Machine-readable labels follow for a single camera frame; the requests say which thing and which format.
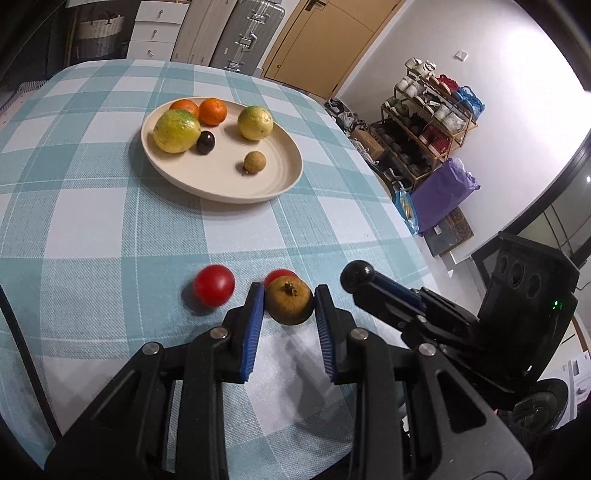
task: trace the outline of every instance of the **suitcase handle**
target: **suitcase handle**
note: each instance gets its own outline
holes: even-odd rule
[[[252,38],[252,41],[251,44],[244,49],[244,51],[251,51],[255,47],[256,41],[258,40],[258,37],[253,32],[250,32],[249,36]]]
[[[320,4],[323,7],[326,7],[326,4],[324,2],[321,2],[320,0],[310,0],[310,2],[308,3],[308,5],[306,5],[306,11],[307,12],[311,12],[312,9],[314,8],[315,4]]]

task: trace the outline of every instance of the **dark purple fruit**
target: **dark purple fruit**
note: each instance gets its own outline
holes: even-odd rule
[[[213,133],[210,131],[203,130],[201,135],[199,135],[199,139],[197,140],[195,146],[197,147],[198,153],[201,155],[207,155],[211,152],[211,150],[213,150],[213,147],[216,146],[216,137],[214,137]]]

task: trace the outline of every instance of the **red shoe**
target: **red shoe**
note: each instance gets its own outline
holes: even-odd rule
[[[442,132],[437,130],[437,138],[429,145],[429,150],[436,156],[443,155],[450,145],[450,140]]]
[[[427,125],[423,133],[419,136],[419,140],[425,145],[429,145],[437,139],[439,136],[439,130],[434,125]]]
[[[448,78],[443,74],[440,75],[437,80],[439,80],[440,88],[445,90],[450,95],[457,91],[460,87],[455,80],[452,80],[451,78]]]

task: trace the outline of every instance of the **suitcase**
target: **suitcase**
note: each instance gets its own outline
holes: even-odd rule
[[[213,53],[210,67],[253,75],[285,10],[281,0],[238,0]]]
[[[174,44],[172,61],[209,65],[237,0],[194,0]]]

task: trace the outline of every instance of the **cardboard box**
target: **cardboard box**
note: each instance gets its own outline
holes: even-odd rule
[[[351,137],[358,140],[368,149],[369,156],[372,160],[376,160],[384,153],[384,148],[369,134],[369,132],[366,132],[365,130],[353,130]]]
[[[474,232],[459,207],[454,208],[441,222],[423,234],[434,257],[449,252],[473,236]]]

